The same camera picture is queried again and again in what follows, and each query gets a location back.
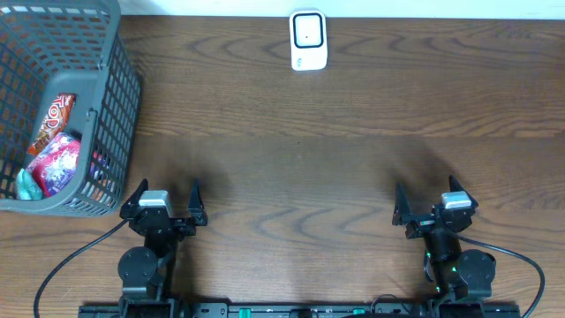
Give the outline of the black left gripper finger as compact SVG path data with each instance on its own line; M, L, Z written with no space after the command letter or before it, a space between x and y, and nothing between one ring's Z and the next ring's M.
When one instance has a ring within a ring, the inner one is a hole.
M119 216L122 219L133 219L140 211L139 204L142 194L148 189L148 181L144 178L135 192L125 201L120 208Z
M207 226L208 217L203 200L200 196L200 184L198 179L195 179L192 184L192 190L188 202L188 211L190 212L191 218L196 226Z

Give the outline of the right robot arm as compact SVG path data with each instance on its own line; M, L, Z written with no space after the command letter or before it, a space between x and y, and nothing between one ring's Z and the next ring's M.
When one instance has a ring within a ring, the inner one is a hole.
M426 311L440 317L449 307L462 316L481 309L492 296L496 260L478 249L463 250L457 234L471 226L478 203L456 180L448 178L449 191L428 213L415 213L406 192L395 187L392 224L406 228L407 239L422 238L426 247L425 273L436 284L438 295L426 302Z

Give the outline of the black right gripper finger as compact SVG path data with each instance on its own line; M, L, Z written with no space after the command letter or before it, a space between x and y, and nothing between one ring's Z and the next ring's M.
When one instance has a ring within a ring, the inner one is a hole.
M449 189L450 192L457 192L457 191L465 191L467 192L463 186L460 184L460 182L456 179L455 176L450 175L448 177L448 182L449 182ZM472 200L472 206L469 208L475 209L478 207L478 202L467 192L467 194L471 197Z
M395 186L395 207L392 217L394 226L406 225L412 221L413 214L403 186L397 183Z

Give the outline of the orange Top chocolate bar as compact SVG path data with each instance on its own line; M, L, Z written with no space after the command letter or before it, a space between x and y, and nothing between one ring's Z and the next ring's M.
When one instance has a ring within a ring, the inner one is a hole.
M67 126L76 102L76 95L59 93L50 104L35 140L27 149L29 155L38 155Z

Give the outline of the teal snack wrapper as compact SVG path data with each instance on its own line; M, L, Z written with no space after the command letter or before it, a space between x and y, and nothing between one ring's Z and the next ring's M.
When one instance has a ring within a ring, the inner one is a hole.
M17 199L21 201L38 201L43 198L41 188L32 175L24 169L20 170L16 177L15 193Z

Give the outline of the red purple liners pack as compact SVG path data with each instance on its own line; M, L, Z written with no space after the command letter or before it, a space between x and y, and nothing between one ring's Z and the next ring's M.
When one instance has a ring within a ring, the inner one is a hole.
M44 198L61 192L72 180L78 166L80 140L60 132L32 162L26 171L39 186Z

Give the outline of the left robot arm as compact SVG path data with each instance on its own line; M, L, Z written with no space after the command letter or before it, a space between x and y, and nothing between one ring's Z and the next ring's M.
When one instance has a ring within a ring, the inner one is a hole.
M173 217L169 193L150 190L142 180L119 216L144 239L121 257L117 272L123 287L121 317L191 317L192 310L170 294L178 243L208 223L198 181L192 184L188 217Z

